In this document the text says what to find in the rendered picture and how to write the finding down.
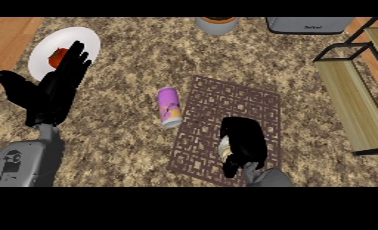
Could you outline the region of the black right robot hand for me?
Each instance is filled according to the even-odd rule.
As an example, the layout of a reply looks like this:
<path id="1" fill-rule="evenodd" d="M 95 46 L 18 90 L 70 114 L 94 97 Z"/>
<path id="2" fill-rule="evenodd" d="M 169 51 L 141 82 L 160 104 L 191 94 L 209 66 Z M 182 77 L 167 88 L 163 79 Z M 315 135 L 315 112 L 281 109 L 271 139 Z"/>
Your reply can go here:
<path id="1" fill-rule="evenodd" d="M 221 139 L 229 137 L 232 154 L 223 162 L 226 178 L 234 178 L 238 169 L 249 162 L 257 162 L 257 169 L 265 167 L 268 159 L 268 145 L 263 130 L 255 119 L 244 117 L 225 117 L 221 127 Z"/>

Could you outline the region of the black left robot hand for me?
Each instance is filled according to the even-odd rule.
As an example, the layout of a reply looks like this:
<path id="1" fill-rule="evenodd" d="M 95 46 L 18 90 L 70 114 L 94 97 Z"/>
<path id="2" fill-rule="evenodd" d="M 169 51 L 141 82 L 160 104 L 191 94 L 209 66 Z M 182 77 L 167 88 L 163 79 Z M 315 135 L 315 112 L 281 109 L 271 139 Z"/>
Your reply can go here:
<path id="1" fill-rule="evenodd" d="M 26 125 L 58 126 L 67 119 L 77 88 L 92 61 L 88 59 L 85 44 L 76 41 L 66 53 L 55 71 L 49 72 L 39 84 L 9 70 L 0 71 L 0 85 L 8 100 L 27 110 Z"/>

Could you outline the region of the pale cupcake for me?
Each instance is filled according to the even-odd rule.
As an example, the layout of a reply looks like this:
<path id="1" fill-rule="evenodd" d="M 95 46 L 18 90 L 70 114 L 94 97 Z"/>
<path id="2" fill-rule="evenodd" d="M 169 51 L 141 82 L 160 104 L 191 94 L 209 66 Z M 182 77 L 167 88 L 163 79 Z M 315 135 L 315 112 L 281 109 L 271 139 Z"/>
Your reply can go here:
<path id="1" fill-rule="evenodd" d="M 219 144 L 219 156 L 222 160 L 228 159 L 228 156 L 232 154 L 232 150 L 231 150 L 231 143 L 229 143 L 229 137 L 225 136 L 221 144 Z"/>

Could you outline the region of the brown patterned placemat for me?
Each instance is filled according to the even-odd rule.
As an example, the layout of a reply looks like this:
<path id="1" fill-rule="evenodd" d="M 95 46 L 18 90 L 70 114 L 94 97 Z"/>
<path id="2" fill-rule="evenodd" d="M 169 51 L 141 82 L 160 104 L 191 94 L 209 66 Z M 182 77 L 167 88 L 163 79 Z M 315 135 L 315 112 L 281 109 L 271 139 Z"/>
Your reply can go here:
<path id="1" fill-rule="evenodd" d="M 219 145 L 228 128 L 238 119 L 260 124 L 266 139 L 266 161 L 259 172 L 281 168 L 281 96 L 272 91 L 197 75 L 185 103 L 167 169 L 219 186 L 244 186 L 246 176 L 238 169 L 234 178 L 223 173 Z"/>

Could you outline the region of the black wooden tiered shelf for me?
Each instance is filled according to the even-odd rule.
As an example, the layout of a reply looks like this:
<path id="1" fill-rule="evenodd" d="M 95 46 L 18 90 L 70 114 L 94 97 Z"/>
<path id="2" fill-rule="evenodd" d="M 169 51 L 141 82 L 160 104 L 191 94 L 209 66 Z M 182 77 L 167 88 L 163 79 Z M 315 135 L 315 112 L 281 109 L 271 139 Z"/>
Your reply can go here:
<path id="1" fill-rule="evenodd" d="M 378 155 L 378 102 L 353 60 L 370 50 L 378 61 L 378 17 L 373 17 L 352 37 L 330 45 L 314 59 L 331 101 L 346 130 L 353 155 Z M 359 50 L 348 58 L 325 58 L 336 48 Z"/>

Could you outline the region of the red tomato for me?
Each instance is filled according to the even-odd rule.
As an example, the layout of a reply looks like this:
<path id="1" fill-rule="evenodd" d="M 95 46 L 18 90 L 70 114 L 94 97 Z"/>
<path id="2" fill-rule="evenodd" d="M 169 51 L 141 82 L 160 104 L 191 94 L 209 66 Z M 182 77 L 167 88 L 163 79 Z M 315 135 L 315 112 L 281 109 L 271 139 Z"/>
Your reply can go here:
<path id="1" fill-rule="evenodd" d="M 49 57 L 49 65 L 54 68 L 58 68 L 67 52 L 68 52 L 67 48 L 58 48 L 57 51 L 54 52 L 54 54 L 51 55 L 51 57 Z"/>

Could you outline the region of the white plate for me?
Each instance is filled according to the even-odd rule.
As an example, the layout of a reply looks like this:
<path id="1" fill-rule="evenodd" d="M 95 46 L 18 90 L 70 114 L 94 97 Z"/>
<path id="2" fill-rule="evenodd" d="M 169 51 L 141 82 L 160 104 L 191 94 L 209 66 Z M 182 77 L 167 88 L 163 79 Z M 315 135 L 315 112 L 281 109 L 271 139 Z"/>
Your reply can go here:
<path id="1" fill-rule="evenodd" d="M 49 57 L 58 48 L 68 49 L 76 41 L 85 44 L 88 59 L 95 62 L 101 52 L 101 38 L 97 32 L 86 27 L 68 27 L 55 31 L 37 44 L 29 60 L 29 70 L 33 78 L 40 81 L 46 74 L 55 70 Z"/>

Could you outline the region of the purple can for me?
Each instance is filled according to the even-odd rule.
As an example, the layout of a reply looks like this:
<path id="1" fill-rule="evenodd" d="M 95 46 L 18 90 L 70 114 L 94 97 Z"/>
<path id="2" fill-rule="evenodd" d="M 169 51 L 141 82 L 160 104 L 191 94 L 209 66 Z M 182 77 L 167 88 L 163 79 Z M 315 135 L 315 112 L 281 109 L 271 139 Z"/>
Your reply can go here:
<path id="1" fill-rule="evenodd" d="M 167 86 L 159 90 L 157 104 L 160 109 L 160 119 L 164 128 L 170 129 L 182 124 L 182 110 L 178 91 Z"/>

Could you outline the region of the grey pot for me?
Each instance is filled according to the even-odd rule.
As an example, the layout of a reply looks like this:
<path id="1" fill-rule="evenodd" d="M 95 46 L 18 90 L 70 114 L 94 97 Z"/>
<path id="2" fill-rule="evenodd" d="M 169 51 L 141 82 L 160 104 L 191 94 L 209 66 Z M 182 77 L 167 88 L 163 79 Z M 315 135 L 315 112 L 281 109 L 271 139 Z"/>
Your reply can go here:
<path id="1" fill-rule="evenodd" d="M 238 18 L 232 17 L 226 20 L 213 20 L 206 17 L 197 17 L 195 23 L 206 33 L 212 35 L 225 35 L 235 29 Z"/>

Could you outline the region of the grey appliance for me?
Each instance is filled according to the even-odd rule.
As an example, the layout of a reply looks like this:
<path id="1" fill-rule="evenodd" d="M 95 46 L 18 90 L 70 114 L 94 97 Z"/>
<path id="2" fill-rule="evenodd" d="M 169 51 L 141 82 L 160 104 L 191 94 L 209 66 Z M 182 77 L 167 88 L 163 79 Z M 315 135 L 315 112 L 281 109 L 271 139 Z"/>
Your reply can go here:
<path id="1" fill-rule="evenodd" d="M 268 17 L 269 31 L 278 34 L 340 34 L 353 17 Z"/>

